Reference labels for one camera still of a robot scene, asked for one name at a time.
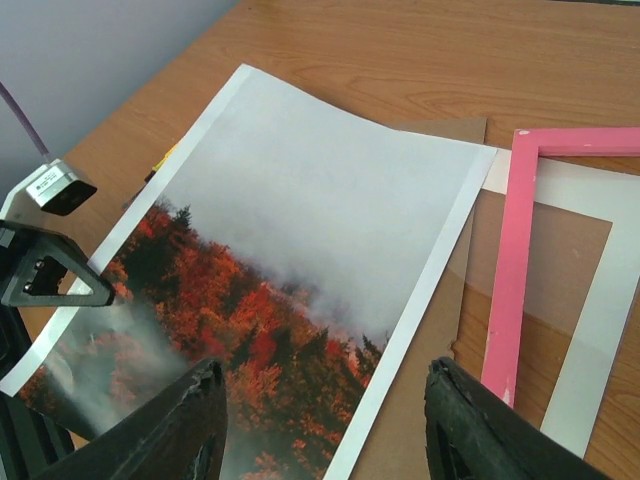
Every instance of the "pink picture frame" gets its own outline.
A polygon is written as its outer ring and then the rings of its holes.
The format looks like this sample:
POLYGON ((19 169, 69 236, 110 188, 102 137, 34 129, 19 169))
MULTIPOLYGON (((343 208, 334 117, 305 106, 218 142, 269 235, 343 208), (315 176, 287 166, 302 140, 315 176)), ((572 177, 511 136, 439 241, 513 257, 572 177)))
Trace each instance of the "pink picture frame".
POLYGON ((637 127, 515 131, 480 379, 510 407, 515 399, 538 158, 636 155, 637 127))

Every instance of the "cable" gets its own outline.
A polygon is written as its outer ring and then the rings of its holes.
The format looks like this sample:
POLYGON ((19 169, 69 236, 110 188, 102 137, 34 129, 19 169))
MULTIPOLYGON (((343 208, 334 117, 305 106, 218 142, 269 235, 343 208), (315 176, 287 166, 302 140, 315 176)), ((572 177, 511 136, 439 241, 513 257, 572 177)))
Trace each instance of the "cable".
POLYGON ((5 102, 7 102, 7 105, 9 105, 11 111, 18 118, 22 127, 27 131, 27 133, 29 134, 29 138, 31 138, 31 141, 35 144, 36 148, 40 152, 40 155, 44 157, 45 162, 51 163, 52 160, 49 150, 47 150, 47 147, 38 135, 38 132, 36 132, 36 129, 33 128, 33 125, 31 125, 31 122, 20 108, 20 105, 18 105, 18 103, 14 100, 14 98, 9 93, 9 90, 5 88, 2 82, 0 82, 0 96, 2 96, 5 102))

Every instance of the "forest poster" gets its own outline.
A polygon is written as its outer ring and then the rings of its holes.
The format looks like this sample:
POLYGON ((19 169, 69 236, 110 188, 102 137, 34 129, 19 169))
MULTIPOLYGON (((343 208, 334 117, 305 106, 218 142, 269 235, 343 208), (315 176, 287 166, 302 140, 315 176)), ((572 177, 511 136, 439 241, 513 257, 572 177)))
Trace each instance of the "forest poster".
POLYGON ((242 66, 96 252, 116 304, 59 309, 0 387, 91 439, 215 356, 221 478, 352 468, 494 155, 242 66))

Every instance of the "gray wall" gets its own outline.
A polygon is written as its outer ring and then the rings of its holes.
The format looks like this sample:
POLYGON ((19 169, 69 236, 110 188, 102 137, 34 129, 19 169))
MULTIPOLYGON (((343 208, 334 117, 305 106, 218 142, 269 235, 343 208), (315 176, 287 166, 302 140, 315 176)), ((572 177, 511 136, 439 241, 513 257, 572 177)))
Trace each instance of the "gray wall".
MULTIPOLYGON (((0 79, 64 156, 237 0, 1 0, 0 79)), ((0 100, 0 202, 39 164, 0 100)))

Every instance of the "gray sky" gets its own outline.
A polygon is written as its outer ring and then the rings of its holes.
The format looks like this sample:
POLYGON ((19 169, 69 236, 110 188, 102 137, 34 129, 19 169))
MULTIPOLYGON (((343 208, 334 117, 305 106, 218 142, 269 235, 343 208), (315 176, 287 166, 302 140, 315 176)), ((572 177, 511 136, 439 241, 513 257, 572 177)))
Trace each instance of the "gray sky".
POLYGON ((258 72, 163 194, 280 278, 308 279, 352 326, 389 333, 478 147, 396 132, 258 72))

